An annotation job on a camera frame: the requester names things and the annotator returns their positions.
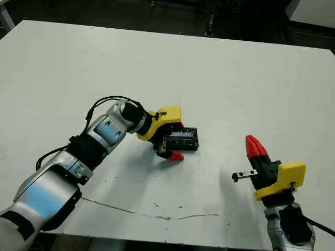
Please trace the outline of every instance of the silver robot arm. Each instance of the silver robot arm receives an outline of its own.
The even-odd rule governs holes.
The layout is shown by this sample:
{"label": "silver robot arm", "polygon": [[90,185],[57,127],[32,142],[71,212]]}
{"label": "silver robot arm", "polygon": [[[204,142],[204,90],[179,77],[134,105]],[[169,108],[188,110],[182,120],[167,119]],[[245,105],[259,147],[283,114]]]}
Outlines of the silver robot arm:
{"label": "silver robot arm", "polygon": [[117,101],[19,187],[14,204],[0,212],[0,250],[27,250],[38,233],[56,229],[73,211],[93,170],[127,132],[145,134],[152,117]]}

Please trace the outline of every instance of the wire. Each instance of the wire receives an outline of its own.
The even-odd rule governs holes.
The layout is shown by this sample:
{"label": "wire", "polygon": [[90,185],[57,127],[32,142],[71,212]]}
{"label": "wire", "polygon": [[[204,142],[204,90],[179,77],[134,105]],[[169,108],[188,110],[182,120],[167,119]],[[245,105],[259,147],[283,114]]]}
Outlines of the wire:
{"label": "wire", "polygon": [[309,224],[311,224],[311,225],[313,225],[313,226],[316,226],[316,227],[318,227],[319,229],[321,229],[321,230],[323,230],[323,231],[327,232],[328,234],[331,234],[332,236],[335,237],[335,231],[334,231],[334,230],[329,229],[328,227],[326,227],[326,226],[324,226],[324,225],[321,225],[320,223],[315,222],[315,221],[313,221],[313,220],[307,218],[306,216],[305,216],[305,219],[306,219],[306,221],[307,221]]}
{"label": "wire", "polygon": [[[91,122],[91,119],[92,119],[92,116],[93,116],[93,112],[94,112],[94,109],[100,105],[102,105],[104,102],[107,102],[107,101],[110,101],[110,100],[127,100],[127,101],[130,101],[132,102],[134,105],[136,105],[138,108],[142,109],[146,114],[152,116],[153,118],[155,116],[149,114],[144,108],[143,106],[141,105],[140,102],[137,102],[135,100],[132,100],[130,98],[127,98],[127,97],[124,97],[124,96],[108,96],[108,97],[104,97],[104,98],[101,98],[101,99],[98,99],[97,101],[95,101],[95,103],[92,105],[92,107],[88,110],[87,112],[87,115],[86,115],[86,125],[85,125],[85,128],[83,130],[82,133],[86,132],[88,126],[90,125],[90,122]],[[42,165],[42,161],[48,157],[50,154],[53,154],[55,152],[58,152],[58,151],[61,151],[65,148],[69,147],[69,144],[68,145],[65,145],[65,146],[62,146],[60,148],[57,148],[55,150],[52,150],[51,152],[49,153],[46,153],[45,155],[43,155],[42,157],[40,157],[37,161],[36,161],[36,170],[39,170],[41,168],[41,165]]]}
{"label": "wire", "polygon": [[61,151],[61,150],[65,149],[65,148],[67,148],[68,146],[69,146],[69,145],[62,146],[62,147],[57,148],[57,149],[55,149],[55,150],[52,150],[51,152],[46,153],[45,155],[43,155],[42,157],[40,157],[40,158],[36,161],[36,170],[39,170],[39,169],[41,168],[42,161],[43,161],[46,157],[48,157],[50,154],[53,154],[53,153],[58,152],[58,151]]}
{"label": "wire", "polygon": [[84,130],[83,130],[82,133],[84,133],[84,132],[87,130],[88,126],[90,125],[90,122],[91,122],[91,119],[92,119],[92,116],[93,116],[94,109],[95,109],[96,107],[100,106],[101,104],[103,104],[104,102],[107,102],[107,101],[109,101],[109,100],[127,100],[127,101],[130,101],[130,102],[132,102],[134,105],[136,105],[138,108],[142,109],[146,114],[149,114],[149,113],[143,108],[143,106],[141,105],[140,102],[137,102],[137,101],[132,100],[132,99],[130,99],[130,98],[127,98],[127,97],[124,97],[124,96],[108,96],[108,97],[104,97],[104,98],[98,99],[98,100],[92,105],[92,107],[88,110],[87,115],[86,115],[86,118],[85,118],[85,120],[86,120],[86,126],[85,126],[85,128],[84,128]]}

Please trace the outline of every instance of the black joint cover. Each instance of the black joint cover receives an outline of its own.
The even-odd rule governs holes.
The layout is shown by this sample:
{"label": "black joint cover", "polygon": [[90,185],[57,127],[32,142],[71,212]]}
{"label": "black joint cover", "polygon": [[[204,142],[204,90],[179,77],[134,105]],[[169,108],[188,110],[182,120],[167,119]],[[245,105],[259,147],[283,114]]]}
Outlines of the black joint cover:
{"label": "black joint cover", "polygon": [[107,156],[106,149],[86,133],[72,136],[67,151],[83,162],[92,171]]}
{"label": "black joint cover", "polygon": [[145,135],[147,131],[150,129],[152,124],[152,116],[146,112],[146,118],[144,120],[144,124],[140,130],[137,131],[139,135]]}
{"label": "black joint cover", "polygon": [[126,102],[125,107],[123,111],[121,112],[121,115],[126,120],[134,123],[134,125],[128,129],[128,131],[131,131],[133,128],[135,128],[139,124],[141,119],[144,117],[144,112],[143,112],[143,109],[136,107],[131,103]]}
{"label": "black joint cover", "polygon": [[289,205],[294,202],[294,196],[289,190],[285,190],[283,192],[264,197],[262,202],[267,208],[280,205]]}
{"label": "black joint cover", "polygon": [[312,231],[309,228],[301,208],[287,206],[279,211],[281,226],[285,235],[292,243],[303,243],[310,241]]}
{"label": "black joint cover", "polygon": [[35,231],[32,223],[17,212],[7,211],[0,215],[0,218],[7,219],[17,225],[17,231],[22,235],[24,241],[28,239]]}

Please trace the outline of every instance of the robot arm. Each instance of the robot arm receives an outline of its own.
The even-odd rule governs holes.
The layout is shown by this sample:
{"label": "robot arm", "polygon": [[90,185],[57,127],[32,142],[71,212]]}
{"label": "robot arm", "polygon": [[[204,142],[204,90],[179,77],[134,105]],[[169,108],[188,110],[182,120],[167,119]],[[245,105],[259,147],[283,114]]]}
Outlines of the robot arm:
{"label": "robot arm", "polygon": [[[118,100],[91,123],[95,107],[108,100]],[[179,106],[146,112],[139,102],[122,96],[99,99],[88,111],[86,126],[70,144],[42,156],[36,172],[19,187],[14,204],[0,212],[0,247],[6,251],[27,250],[37,234],[59,227],[75,208],[84,185],[94,169],[110,154],[126,133],[137,133],[149,141],[157,155],[169,160],[183,160],[175,150],[197,150],[196,128],[185,128]],[[56,153],[40,167],[42,160]]]}
{"label": "robot arm", "polygon": [[127,132],[145,134],[153,117],[129,101],[117,101],[18,189],[14,204],[0,212],[0,247],[27,250],[37,234],[56,229],[73,211],[93,170]]}
{"label": "robot arm", "polygon": [[253,136],[246,137],[247,157],[252,170],[232,174],[232,179],[251,178],[256,200],[266,207],[267,233],[274,251],[314,250],[312,225],[335,237],[335,232],[305,217],[294,202],[293,192],[304,184],[306,165],[295,161],[272,162],[262,144]]}

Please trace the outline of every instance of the floor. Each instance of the floor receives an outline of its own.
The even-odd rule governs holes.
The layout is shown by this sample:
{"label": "floor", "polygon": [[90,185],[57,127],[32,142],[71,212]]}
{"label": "floor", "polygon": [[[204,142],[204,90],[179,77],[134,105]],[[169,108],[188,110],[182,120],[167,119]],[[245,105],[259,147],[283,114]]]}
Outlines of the floor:
{"label": "floor", "polygon": [[[207,32],[207,35],[215,38],[325,48],[335,54],[335,29],[288,21],[284,7],[289,0],[205,1],[205,8],[163,1],[157,1],[151,8],[150,0],[10,0],[5,6],[15,24],[29,19],[190,36],[204,36]],[[210,32],[211,15],[214,22]],[[5,33],[0,25],[0,38]],[[134,249],[226,250],[52,234],[40,234],[31,247],[31,250],[51,251]]]}

